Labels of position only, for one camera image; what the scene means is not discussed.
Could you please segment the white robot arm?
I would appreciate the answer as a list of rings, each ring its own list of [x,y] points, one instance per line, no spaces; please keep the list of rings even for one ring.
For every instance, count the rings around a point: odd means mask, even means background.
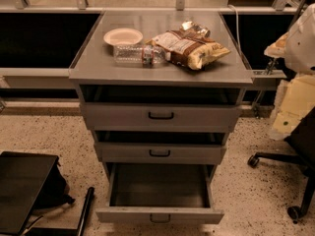
[[[264,54],[283,58],[285,66],[296,75],[289,82],[281,80],[272,111],[270,137],[282,140],[315,107],[315,4],[304,13]]]

